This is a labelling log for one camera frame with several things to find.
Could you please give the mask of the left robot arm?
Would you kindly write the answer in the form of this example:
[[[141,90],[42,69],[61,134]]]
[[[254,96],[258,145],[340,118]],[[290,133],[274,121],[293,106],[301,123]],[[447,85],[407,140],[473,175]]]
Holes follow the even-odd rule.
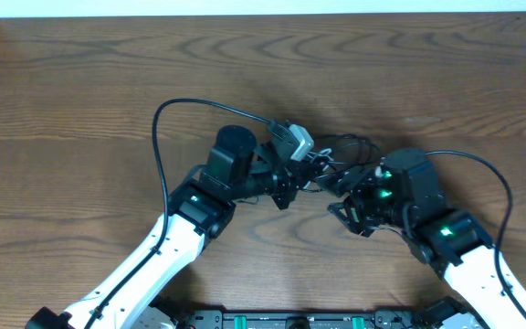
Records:
[[[164,213],[137,249],[99,286],[64,312],[41,308],[29,328],[131,328],[165,285],[197,259],[232,219],[236,202],[271,196],[285,209],[327,169],[296,124],[269,126],[258,144],[247,128],[221,128],[198,178],[187,177],[166,201]]]

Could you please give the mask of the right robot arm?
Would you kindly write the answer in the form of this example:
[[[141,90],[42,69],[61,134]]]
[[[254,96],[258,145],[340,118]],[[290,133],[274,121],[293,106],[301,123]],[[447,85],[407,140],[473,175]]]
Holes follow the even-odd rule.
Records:
[[[413,256],[432,268],[486,328],[526,328],[526,290],[493,239],[466,209],[449,205],[430,153],[405,148],[372,166],[322,175],[340,198],[329,210],[353,234],[398,228]]]

